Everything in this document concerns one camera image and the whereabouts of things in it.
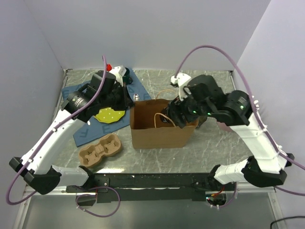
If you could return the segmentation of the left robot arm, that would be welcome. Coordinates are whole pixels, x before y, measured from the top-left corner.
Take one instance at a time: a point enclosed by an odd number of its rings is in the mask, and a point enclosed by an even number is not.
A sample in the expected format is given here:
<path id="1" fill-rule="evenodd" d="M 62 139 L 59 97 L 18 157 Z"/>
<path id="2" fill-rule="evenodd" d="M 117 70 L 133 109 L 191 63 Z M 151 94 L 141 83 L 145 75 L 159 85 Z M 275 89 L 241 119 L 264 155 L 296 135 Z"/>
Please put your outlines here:
<path id="1" fill-rule="evenodd" d="M 98 71 L 89 83 L 68 95 L 51 126 L 22 157 L 13 157 L 10 166 L 38 193 L 45 195 L 58 186 L 94 188 L 94 175 L 84 166 L 64 168 L 53 165 L 66 141 L 103 108 L 125 111 L 133 106 L 129 96 L 129 69 L 117 67 Z"/>

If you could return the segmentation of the cardboard cup carrier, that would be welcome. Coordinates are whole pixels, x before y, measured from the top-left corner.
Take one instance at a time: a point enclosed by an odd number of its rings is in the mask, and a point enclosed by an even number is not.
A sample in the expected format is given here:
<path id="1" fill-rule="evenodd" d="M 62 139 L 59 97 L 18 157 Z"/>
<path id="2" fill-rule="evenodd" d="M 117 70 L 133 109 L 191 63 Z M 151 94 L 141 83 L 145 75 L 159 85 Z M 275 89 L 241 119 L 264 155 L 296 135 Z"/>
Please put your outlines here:
<path id="1" fill-rule="evenodd" d="M 104 157 L 114 156 L 122 150 L 122 144 L 116 134 L 107 134 L 99 142 L 79 151 L 78 158 L 81 166 L 91 168 L 98 165 Z"/>

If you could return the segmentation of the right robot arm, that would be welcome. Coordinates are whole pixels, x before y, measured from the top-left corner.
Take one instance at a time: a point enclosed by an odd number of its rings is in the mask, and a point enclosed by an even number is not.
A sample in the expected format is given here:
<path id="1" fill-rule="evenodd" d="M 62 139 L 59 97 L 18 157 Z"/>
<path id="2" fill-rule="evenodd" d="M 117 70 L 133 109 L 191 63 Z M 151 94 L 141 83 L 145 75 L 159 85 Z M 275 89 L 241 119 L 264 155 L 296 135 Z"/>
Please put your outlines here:
<path id="1" fill-rule="evenodd" d="M 206 179 L 206 185 L 219 190 L 231 182 L 247 181 L 256 187 L 283 185 L 293 154 L 276 152 L 252 111 L 247 93 L 234 90 L 224 93 L 210 75 L 190 77 L 179 73 L 171 77 L 178 96 L 168 103 L 165 114 L 180 127 L 186 127 L 200 116 L 211 117 L 226 124 L 244 141 L 252 153 L 247 159 L 230 165 L 216 165 Z"/>

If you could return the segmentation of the brown paper bag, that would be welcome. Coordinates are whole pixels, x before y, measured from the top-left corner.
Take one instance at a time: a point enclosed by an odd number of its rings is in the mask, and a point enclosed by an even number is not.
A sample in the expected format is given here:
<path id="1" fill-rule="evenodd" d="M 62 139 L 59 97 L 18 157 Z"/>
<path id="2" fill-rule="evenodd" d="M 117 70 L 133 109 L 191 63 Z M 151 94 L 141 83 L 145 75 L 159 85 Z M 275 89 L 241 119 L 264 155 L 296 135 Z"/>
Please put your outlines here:
<path id="1" fill-rule="evenodd" d="M 182 148 L 191 138 L 199 121 L 187 123 L 184 128 L 161 121 L 162 109 L 169 100 L 151 99 L 137 101 L 130 109 L 132 145 L 135 149 Z"/>

